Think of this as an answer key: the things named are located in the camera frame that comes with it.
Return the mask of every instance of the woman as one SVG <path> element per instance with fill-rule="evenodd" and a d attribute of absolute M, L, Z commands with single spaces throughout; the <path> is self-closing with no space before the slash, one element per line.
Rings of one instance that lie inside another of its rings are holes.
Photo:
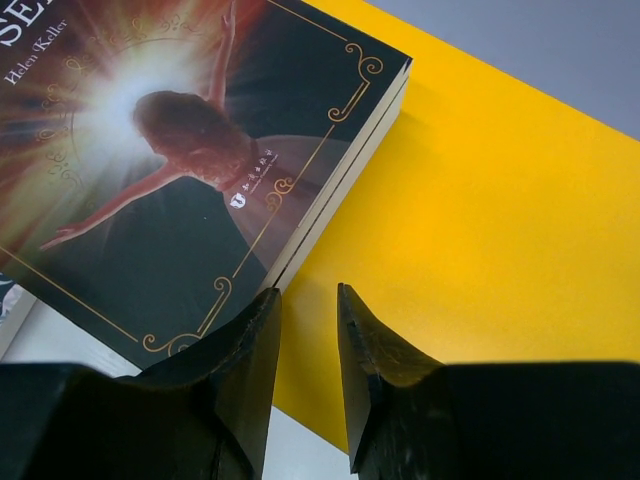
<path fill-rule="evenodd" d="M 221 18 L 224 36 L 206 95 L 162 91 L 146 95 L 136 105 L 134 123 L 153 151 L 166 158 L 164 166 L 123 190 L 86 220 L 59 228 L 41 249 L 83 235 L 135 200 L 181 177 L 192 177 L 221 192 L 247 243 L 254 245 L 260 240 L 254 248 L 258 259 L 267 270 L 273 265 L 348 144 L 323 143 L 271 218 L 275 198 L 269 194 L 274 183 L 296 179 L 321 140 L 296 136 L 252 139 L 226 115 L 226 71 L 235 36 L 235 10 L 232 0 Z"/>

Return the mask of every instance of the woman's arm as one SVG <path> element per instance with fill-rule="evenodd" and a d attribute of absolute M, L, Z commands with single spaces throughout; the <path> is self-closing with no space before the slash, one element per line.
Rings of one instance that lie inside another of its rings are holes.
<path fill-rule="evenodd" d="M 220 20 L 224 36 L 218 51 L 218 58 L 213 66 L 207 101 L 224 111 L 224 99 L 227 93 L 227 67 L 236 35 L 236 0 L 229 2 L 229 10 Z"/>
<path fill-rule="evenodd" d="M 55 245 L 87 233 L 93 227 L 112 217 L 131 202 L 155 192 L 182 176 L 184 176 L 183 172 L 177 170 L 170 164 L 165 164 L 156 172 L 125 188 L 118 196 L 85 221 L 58 228 L 57 235 L 41 245 L 40 250 L 47 250 Z"/>

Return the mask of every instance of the publisher logo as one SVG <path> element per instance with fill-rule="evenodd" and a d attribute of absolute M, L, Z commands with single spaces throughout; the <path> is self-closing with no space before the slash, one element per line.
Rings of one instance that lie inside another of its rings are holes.
<path fill-rule="evenodd" d="M 229 203 L 229 205 L 231 205 L 233 208 L 237 210 L 240 210 L 246 204 L 247 204 L 247 199 L 241 193 L 236 193 L 233 197 L 231 197 L 231 202 Z"/>

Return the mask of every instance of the book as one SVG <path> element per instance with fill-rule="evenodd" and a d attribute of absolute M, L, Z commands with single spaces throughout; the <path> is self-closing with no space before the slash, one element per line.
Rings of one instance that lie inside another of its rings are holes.
<path fill-rule="evenodd" d="M 412 65 L 297 0 L 0 6 L 0 268 L 140 368 L 286 288 Z"/>
<path fill-rule="evenodd" d="M 24 323 L 36 299 L 13 279 L 0 273 L 0 359 Z"/>

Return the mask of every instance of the gray background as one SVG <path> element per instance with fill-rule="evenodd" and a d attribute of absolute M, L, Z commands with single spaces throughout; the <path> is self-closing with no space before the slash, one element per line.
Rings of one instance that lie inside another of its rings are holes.
<path fill-rule="evenodd" d="M 369 0 L 640 140 L 640 0 Z"/>

